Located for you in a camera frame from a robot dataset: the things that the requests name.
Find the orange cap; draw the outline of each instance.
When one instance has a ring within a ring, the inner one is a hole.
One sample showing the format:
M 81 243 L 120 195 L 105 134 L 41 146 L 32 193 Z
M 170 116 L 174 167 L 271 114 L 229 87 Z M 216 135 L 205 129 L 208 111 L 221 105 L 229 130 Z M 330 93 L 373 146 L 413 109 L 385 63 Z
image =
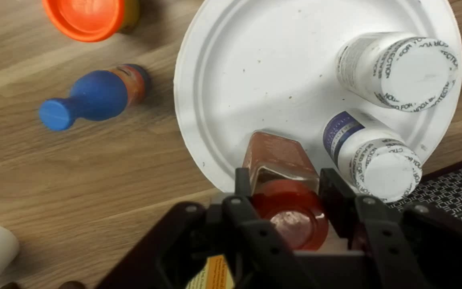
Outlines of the orange cap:
M 67 37 L 97 42 L 120 31 L 125 0 L 41 0 L 51 23 Z

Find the white paper plate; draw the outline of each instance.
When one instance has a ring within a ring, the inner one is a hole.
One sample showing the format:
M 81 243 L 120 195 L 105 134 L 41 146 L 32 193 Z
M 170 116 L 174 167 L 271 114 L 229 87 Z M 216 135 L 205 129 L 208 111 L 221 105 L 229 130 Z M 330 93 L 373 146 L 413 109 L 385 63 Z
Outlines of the white paper plate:
M 434 109 L 381 109 L 336 84 L 340 48 L 380 31 L 436 37 L 457 53 L 460 81 Z M 452 121 L 460 85 L 462 40 L 447 0 L 205 0 L 178 55 L 174 108 L 202 174 L 232 193 L 251 132 L 298 140 L 316 169 L 330 167 L 320 132 L 348 108 L 381 119 L 425 162 Z

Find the wood grain surface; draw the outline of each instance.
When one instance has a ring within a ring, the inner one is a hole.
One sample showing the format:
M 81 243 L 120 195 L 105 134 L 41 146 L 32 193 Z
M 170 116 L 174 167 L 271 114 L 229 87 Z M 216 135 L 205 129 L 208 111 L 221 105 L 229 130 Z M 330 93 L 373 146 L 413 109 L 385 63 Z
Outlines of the wood grain surface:
M 187 154 L 173 111 L 173 66 L 202 0 L 147 0 L 128 36 L 77 44 L 46 20 L 38 0 L 0 0 L 0 225 L 22 243 L 0 286 L 93 288 L 179 201 L 208 203 L 211 185 Z M 462 0 L 452 0 L 462 31 Z M 94 69 L 149 68 L 142 106 L 64 134 L 41 127 L 36 108 Z M 462 161 L 462 97 L 425 172 Z

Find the blue bottle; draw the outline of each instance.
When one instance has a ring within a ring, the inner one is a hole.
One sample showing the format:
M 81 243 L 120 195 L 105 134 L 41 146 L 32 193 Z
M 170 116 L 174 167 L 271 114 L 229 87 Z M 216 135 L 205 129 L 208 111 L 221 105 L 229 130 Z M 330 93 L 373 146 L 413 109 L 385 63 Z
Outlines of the blue bottle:
M 68 98 L 51 98 L 38 109 L 40 121 L 54 132 L 72 127 L 75 119 L 105 121 L 141 101 L 150 89 L 149 73 L 136 65 L 93 71 L 80 77 Z

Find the blue and white label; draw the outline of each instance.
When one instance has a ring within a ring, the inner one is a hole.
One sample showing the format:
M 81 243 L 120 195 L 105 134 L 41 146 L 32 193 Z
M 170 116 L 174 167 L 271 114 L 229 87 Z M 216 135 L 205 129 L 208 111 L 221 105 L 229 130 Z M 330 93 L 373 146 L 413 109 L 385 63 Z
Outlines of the blue and white label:
M 346 111 L 330 119 L 324 130 L 324 148 L 333 162 L 338 161 L 343 143 L 364 127 Z

